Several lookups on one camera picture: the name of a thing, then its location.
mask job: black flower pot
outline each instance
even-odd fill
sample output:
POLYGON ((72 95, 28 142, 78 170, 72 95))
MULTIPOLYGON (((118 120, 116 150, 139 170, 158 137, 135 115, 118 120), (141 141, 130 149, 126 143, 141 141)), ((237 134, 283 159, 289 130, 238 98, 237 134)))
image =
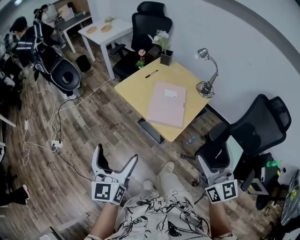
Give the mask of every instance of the black flower pot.
POLYGON ((169 66, 172 61, 173 51, 167 50, 166 54, 164 52, 161 53, 160 63, 169 66))

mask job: lamp base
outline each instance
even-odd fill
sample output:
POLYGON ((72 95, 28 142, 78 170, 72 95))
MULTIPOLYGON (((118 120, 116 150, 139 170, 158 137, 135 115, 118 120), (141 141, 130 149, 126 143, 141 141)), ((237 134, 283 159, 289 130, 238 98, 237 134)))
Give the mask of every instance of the lamp base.
POLYGON ((199 87, 197 87, 197 91, 201 97, 210 99, 212 98, 212 96, 215 95, 214 88, 211 87, 210 90, 207 90, 206 84, 207 84, 206 82, 199 83, 198 85, 199 87))

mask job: wooden plate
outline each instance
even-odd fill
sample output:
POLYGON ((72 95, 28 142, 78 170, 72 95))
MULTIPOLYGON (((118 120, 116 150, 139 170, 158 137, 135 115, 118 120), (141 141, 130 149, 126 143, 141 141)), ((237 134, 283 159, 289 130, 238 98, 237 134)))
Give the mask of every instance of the wooden plate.
POLYGON ((97 30, 97 27, 91 27, 86 30, 86 33, 91 34, 91 33, 95 32, 96 30, 97 30))
POLYGON ((105 26, 101 29, 101 31, 102 31, 102 32, 108 32, 108 31, 110 31, 112 28, 113 28, 112 25, 105 25, 105 26))

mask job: lamp head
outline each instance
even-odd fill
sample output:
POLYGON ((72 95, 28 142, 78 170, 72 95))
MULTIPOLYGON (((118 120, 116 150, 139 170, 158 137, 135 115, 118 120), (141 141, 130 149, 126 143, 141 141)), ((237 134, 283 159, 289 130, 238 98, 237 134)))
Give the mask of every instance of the lamp head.
POLYGON ((205 58, 208 55, 207 48, 201 48, 197 51, 199 57, 205 58))

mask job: pink flower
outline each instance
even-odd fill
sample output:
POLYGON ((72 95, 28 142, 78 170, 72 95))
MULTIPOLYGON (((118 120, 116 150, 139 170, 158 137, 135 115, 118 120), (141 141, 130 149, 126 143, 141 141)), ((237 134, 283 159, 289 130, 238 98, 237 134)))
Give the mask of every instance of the pink flower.
POLYGON ((139 55, 140 56, 143 56, 143 55, 145 55, 146 54, 146 51, 145 50, 143 50, 143 49, 140 49, 140 51, 139 51, 139 55))

